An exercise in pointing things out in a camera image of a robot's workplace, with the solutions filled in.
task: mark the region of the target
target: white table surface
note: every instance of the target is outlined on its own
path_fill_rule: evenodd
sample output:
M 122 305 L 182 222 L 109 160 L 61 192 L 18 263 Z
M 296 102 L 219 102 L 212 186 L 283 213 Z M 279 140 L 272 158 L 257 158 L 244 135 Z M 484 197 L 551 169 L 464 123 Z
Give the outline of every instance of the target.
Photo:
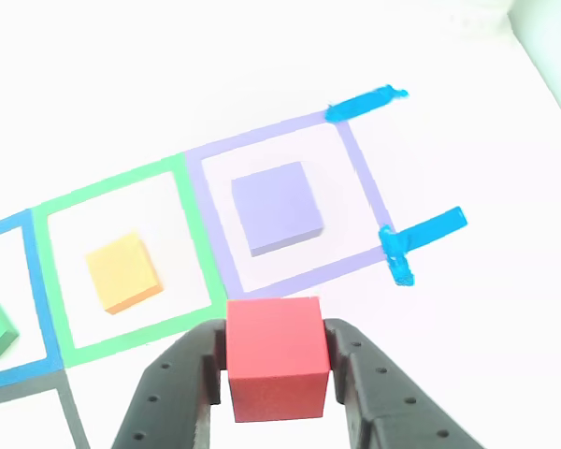
M 561 449 L 561 112 L 508 30 L 432 28 L 371 0 L 0 2 L 0 219 L 386 83 L 407 89 L 352 122 L 386 206 L 397 228 L 454 206 L 469 226 L 410 254 L 415 287 L 378 264 L 300 293 L 359 326 L 486 448 Z M 170 342 L 69 371 L 92 448 L 108 447 Z M 347 447 L 332 396 L 323 419 L 247 426 L 223 394 L 212 449 Z

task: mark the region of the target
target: colored tape square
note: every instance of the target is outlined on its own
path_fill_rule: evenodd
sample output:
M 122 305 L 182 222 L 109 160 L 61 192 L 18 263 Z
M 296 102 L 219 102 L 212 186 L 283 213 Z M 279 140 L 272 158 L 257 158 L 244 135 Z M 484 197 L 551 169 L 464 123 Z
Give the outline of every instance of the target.
M 0 447 L 39 440 L 37 447 L 90 449 L 63 369 L 0 388 Z
M 45 356 L 39 360 L 0 370 L 0 387 L 23 382 L 63 368 L 63 360 L 54 332 L 44 279 L 39 265 L 34 223 L 30 210 L 24 210 L 0 221 L 0 238 L 5 237 L 10 231 L 16 232 L 18 230 L 22 232 L 24 260 L 34 302 L 30 309 L 36 312 L 40 334 L 37 337 L 43 341 L 42 352 L 45 350 Z M 22 332 L 21 343 L 25 344 L 29 339 L 30 336 Z
M 372 175 L 367 167 L 365 157 L 357 145 L 349 124 L 346 122 L 337 124 L 328 123 L 324 118 L 324 111 L 272 124 L 233 138 L 227 138 L 189 150 L 186 153 L 189 175 L 194 185 L 199 209 L 202 212 L 206 228 L 209 232 L 212 249 L 214 251 L 219 270 L 221 271 L 229 299 L 286 297 L 293 293 L 306 290 L 313 285 L 330 281 L 344 274 L 385 260 L 385 254 L 381 249 L 380 242 L 378 241 L 378 243 L 373 243 L 368 247 L 368 249 L 358 253 L 342 257 L 339 260 L 333 260 L 313 269 L 304 270 L 298 274 L 287 276 L 281 280 L 269 282 L 265 286 L 258 286 L 256 288 L 246 288 L 244 286 L 244 282 L 241 279 L 241 272 L 237 266 L 235 253 L 231 250 L 231 245 L 229 244 L 229 241 L 227 241 L 222 215 L 218 210 L 218 207 L 221 204 L 215 201 L 215 193 L 207 175 L 206 165 L 216 159 L 217 156 L 225 157 L 228 153 L 232 153 L 234 150 L 243 150 L 248 146 L 261 145 L 264 142 L 276 140 L 277 138 L 285 138 L 296 132 L 306 132 L 319 126 L 324 126 L 326 127 L 325 129 L 328 129 L 328 127 L 331 126 L 334 129 L 334 133 L 338 134 L 338 138 L 340 140 L 339 145 L 341 145 L 341 148 L 344 151 L 343 154 L 347 155 L 347 165 L 351 163 L 351 167 L 346 167 L 346 169 L 355 173 L 356 183 L 359 185 L 360 189 L 359 192 L 362 193 L 362 196 L 364 197 L 363 202 L 366 203 L 368 210 L 371 209 L 373 213 L 373 221 L 376 222 L 373 226 L 374 229 L 370 231 L 369 236 L 371 238 L 376 238 L 378 229 L 380 229 L 383 225 L 390 225 L 393 227 L 388 211 L 386 210 L 380 192 L 378 191 L 378 187 L 372 178 Z M 327 222 L 324 220 L 323 235 L 325 233 L 326 225 Z
M 151 322 L 153 324 L 141 326 L 140 328 L 137 328 L 135 325 L 135 322 L 140 320 L 137 317 L 129 317 L 127 315 L 126 318 L 133 319 L 128 319 L 124 323 L 124 326 L 118 329 L 118 333 L 108 333 L 108 329 L 97 329 L 101 332 L 98 335 L 97 332 L 90 332 L 88 329 L 79 330 L 79 328 L 73 327 L 78 320 L 75 318 L 75 313 L 69 312 L 70 309 L 67 307 L 71 307 L 71 303 L 79 305 L 83 301 L 75 300 L 67 302 L 64 295 L 76 294 L 75 288 L 73 288 L 74 285 L 71 284 L 71 279 L 75 279 L 77 276 L 86 276 L 90 279 L 89 284 L 91 284 L 90 273 L 81 256 L 75 259 L 79 260 L 80 265 L 66 265 L 68 273 L 66 280 L 63 278 L 63 274 L 59 273 L 59 262 L 56 260 L 57 257 L 55 255 L 62 256 L 62 253 L 58 253 L 57 248 L 53 246 L 52 239 L 56 236 L 50 233 L 54 231 L 52 230 L 51 224 L 49 224 L 49 218 L 51 217 L 53 219 L 56 217 L 56 212 L 72 210 L 74 207 L 81 206 L 81 203 L 87 204 L 90 200 L 97 200 L 105 194 L 116 194 L 124 189 L 133 188 L 145 182 L 159 182 L 158 179 L 161 179 L 163 176 L 173 177 L 173 185 L 176 189 L 174 195 L 177 197 L 177 200 L 180 201 L 179 213 L 184 213 L 184 218 L 181 217 L 179 220 L 182 220 L 183 226 L 188 228 L 188 236 L 187 239 L 183 239 L 183 245 L 189 245 L 187 247 L 188 250 L 194 253 L 192 257 L 196 257 L 197 259 L 196 265 L 199 267 L 197 271 L 201 271 L 199 273 L 201 275 L 199 276 L 199 282 L 204 283 L 203 292 L 205 292 L 204 294 L 209 300 L 209 303 L 202 304 L 197 309 L 181 314 L 152 316 Z M 155 203 L 153 209 L 158 210 L 158 203 Z M 203 321 L 225 316 L 226 293 L 219 272 L 216 269 L 209 239 L 196 205 L 194 190 L 187 175 L 184 154 L 168 157 L 156 163 L 136 168 L 113 178 L 100 181 L 97 184 L 79 189 L 66 196 L 55 198 L 34 208 L 33 214 L 36 224 L 39 257 L 44 270 L 48 292 L 48 301 L 54 317 L 54 327 L 61 347 L 63 360 L 67 368 L 113 355 L 141 344 L 159 340 L 163 337 L 188 330 Z M 156 218 L 157 223 L 162 222 L 162 220 L 160 220 L 162 217 L 156 216 Z M 174 234 L 177 232 L 176 229 L 177 228 L 173 226 L 168 229 L 168 232 Z M 60 234 L 58 238 L 61 244 L 64 241 L 70 243 L 72 240 L 67 235 Z M 95 249 L 103 246 L 105 243 L 106 242 L 101 242 L 99 245 L 96 244 Z M 169 252 L 169 249 L 165 246 L 165 241 L 159 241 L 158 244 L 162 253 Z M 161 271 L 166 269 L 165 265 L 166 264 L 160 266 Z M 79 267 L 79 269 L 84 268 L 87 273 L 77 273 L 75 267 Z M 170 289 L 167 289 L 167 285 L 164 283 L 164 293 L 166 293 L 167 290 Z M 93 285 L 91 292 L 88 289 L 87 294 L 95 295 Z M 147 299 L 134 307 L 141 307 L 144 303 L 152 299 L 160 300 L 158 296 Z M 191 292 L 187 293 L 186 296 L 191 297 Z M 179 297 L 178 301 L 183 301 L 184 299 L 186 299 L 186 297 Z M 93 313 L 92 316 L 94 319 L 102 320 L 102 323 L 107 322 L 110 318 L 114 318 L 102 309 L 97 299 L 95 303 L 89 305 L 83 303 L 81 306 L 85 308 L 84 312 L 87 312 L 88 308 L 95 310 L 88 313 Z M 116 317 L 118 318 L 119 315 L 124 315 L 128 312 L 133 312 L 137 315 L 139 311 L 142 310 L 132 311 L 130 309 L 117 314 Z

